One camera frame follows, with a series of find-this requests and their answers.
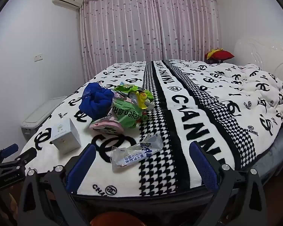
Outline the white plastic storage box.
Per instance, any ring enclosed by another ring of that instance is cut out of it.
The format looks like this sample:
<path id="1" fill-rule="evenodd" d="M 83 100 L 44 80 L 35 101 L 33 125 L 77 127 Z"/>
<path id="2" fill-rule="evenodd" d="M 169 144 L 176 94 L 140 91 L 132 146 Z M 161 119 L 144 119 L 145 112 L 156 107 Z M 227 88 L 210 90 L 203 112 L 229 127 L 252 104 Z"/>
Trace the white plastic storage box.
<path id="1" fill-rule="evenodd" d="M 51 115 L 59 104 L 66 99 L 67 96 L 51 98 L 36 108 L 23 122 L 21 130 L 25 135 L 30 135 Z"/>

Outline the white wall socket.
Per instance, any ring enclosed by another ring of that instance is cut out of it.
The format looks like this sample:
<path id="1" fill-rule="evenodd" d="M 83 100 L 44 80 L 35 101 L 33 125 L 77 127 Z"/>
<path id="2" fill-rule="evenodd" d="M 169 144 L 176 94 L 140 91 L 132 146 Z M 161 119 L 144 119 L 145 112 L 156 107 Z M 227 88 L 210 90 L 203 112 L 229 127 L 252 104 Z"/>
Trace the white wall socket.
<path id="1" fill-rule="evenodd" d="M 43 60 L 43 55 L 42 54 L 37 54 L 36 56 L 34 56 L 34 61 L 38 62 Z"/>

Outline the clear white blue wrapper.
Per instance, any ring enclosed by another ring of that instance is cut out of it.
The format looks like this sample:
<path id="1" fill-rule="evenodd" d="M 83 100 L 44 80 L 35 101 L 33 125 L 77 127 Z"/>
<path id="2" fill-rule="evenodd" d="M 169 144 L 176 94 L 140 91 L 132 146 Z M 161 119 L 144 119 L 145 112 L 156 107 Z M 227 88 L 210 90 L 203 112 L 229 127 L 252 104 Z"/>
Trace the clear white blue wrapper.
<path id="1" fill-rule="evenodd" d="M 110 156 L 112 171 L 118 173 L 125 167 L 135 165 L 160 152 L 163 147 L 162 137 L 159 133 L 156 133 L 152 136 L 148 134 L 143 141 L 133 146 L 115 148 Z"/>

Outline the black white logo blanket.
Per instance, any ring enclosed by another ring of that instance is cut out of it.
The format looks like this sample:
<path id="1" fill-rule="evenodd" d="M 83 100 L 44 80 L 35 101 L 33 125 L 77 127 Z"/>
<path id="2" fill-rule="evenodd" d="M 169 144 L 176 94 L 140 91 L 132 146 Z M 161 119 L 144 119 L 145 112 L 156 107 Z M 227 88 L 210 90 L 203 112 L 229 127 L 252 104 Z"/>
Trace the black white logo blanket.
<path id="1" fill-rule="evenodd" d="M 81 146 L 96 148 L 95 160 L 78 189 L 80 195 L 133 197 L 190 191 L 201 185 L 189 156 L 191 142 L 197 141 L 220 163 L 243 169 L 270 149 L 283 127 L 283 81 L 255 64 L 116 63 L 92 82 L 108 89 L 120 84 L 146 89 L 153 94 L 154 108 L 123 134 L 101 134 L 89 127 L 91 118 L 79 108 L 82 86 L 51 113 L 24 147 L 37 151 L 27 170 L 45 173 L 80 153 L 76 149 L 63 155 L 53 144 L 54 126 L 70 119 Z M 113 172 L 114 148 L 135 145 L 154 134 L 162 138 L 160 152 Z"/>

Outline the small white square box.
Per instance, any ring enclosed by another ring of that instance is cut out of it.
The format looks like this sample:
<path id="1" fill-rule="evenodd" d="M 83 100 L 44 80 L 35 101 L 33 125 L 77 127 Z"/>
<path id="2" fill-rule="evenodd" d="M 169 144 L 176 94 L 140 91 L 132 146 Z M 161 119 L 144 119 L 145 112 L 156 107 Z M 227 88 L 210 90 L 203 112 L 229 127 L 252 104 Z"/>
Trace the small white square box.
<path id="1" fill-rule="evenodd" d="M 51 142 L 63 155 L 81 147 L 79 133 L 71 119 L 67 118 L 52 127 Z"/>

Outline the red yellow pillow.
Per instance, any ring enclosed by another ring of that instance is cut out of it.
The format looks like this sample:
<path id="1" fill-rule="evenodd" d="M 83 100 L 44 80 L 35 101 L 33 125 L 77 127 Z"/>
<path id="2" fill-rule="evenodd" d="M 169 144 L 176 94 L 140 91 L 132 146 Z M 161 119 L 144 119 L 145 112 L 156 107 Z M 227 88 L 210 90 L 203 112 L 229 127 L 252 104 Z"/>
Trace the red yellow pillow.
<path id="1" fill-rule="evenodd" d="M 224 61 L 232 59 L 234 55 L 222 48 L 212 49 L 205 54 L 206 60 Z"/>

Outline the yellow green wrapper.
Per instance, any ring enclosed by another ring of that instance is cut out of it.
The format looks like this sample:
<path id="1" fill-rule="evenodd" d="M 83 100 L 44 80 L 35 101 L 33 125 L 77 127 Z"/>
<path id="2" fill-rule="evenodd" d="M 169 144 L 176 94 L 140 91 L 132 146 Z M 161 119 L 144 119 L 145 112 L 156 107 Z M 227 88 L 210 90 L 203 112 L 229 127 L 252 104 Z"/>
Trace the yellow green wrapper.
<path id="1" fill-rule="evenodd" d="M 131 103 L 144 111 L 150 111 L 155 107 L 153 94 L 142 87 L 133 84 L 122 84 L 114 87 L 114 92 L 129 98 Z"/>

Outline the green snack bag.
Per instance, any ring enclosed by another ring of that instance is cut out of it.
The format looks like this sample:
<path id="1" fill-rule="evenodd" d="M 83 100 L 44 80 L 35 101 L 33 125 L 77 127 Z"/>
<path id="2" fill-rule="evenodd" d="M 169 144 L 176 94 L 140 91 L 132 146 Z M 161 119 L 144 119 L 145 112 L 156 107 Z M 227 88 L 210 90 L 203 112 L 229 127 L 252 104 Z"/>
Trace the green snack bag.
<path id="1" fill-rule="evenodd" d="M 142 109 L 139 106 L 119 98 L 113 99 L 112 112 L 126 129 L 135 128 L 142 116 Z"/>

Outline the blue cloth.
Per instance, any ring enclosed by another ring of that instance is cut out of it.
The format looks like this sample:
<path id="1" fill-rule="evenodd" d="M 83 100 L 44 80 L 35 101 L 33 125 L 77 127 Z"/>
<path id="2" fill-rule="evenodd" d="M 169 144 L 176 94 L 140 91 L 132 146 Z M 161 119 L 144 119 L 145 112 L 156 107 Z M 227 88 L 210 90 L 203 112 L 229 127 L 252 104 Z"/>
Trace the blue cloth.
<path id="1" fill-rule="evenodd" d="M 83 91 L 79 110 L 92 120 L 105 117 L 111 109 L 114 93 L 99 83 L 89 83 Z"/>

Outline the white glossy headboard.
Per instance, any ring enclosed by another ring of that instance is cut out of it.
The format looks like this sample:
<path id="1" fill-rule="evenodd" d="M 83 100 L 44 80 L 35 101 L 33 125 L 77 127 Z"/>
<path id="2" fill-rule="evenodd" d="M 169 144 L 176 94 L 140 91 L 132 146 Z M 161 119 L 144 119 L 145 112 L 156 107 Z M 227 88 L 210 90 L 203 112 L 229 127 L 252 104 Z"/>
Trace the white glossy headboard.
<path id="1" fill-rule="evenodd" d="M 283 81 L 283 40 L 252 38 L 237 40 L 234 48 L 237 65 L 255 64 Z"/>

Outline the pink dotted curtain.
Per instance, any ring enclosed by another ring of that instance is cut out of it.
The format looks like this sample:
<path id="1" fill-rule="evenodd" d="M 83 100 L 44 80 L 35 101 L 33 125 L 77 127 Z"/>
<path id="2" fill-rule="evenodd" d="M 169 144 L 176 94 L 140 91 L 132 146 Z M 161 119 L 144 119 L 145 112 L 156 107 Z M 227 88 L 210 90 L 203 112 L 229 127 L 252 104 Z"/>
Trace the pink dotted curtain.
<path id="1" fill-rule="evenodd" d="M 221 46 L 217 0 L 83 0 L 86 81 L 115 63 L 200 60 Z"/>

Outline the pink white wrapper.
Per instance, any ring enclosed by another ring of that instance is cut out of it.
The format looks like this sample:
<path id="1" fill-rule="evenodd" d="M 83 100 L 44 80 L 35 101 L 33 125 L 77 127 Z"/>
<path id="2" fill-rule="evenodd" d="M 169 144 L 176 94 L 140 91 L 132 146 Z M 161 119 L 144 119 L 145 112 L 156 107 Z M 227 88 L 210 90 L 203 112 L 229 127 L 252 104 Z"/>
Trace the pink white wrapper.
<path id="1" fill-rule="evenodd" d="M 112 113 L 109 113 L 106 117 L 91 122 L 89 129 L 109 135 L 123 134 L 124 132 L 124 128 Z"/>

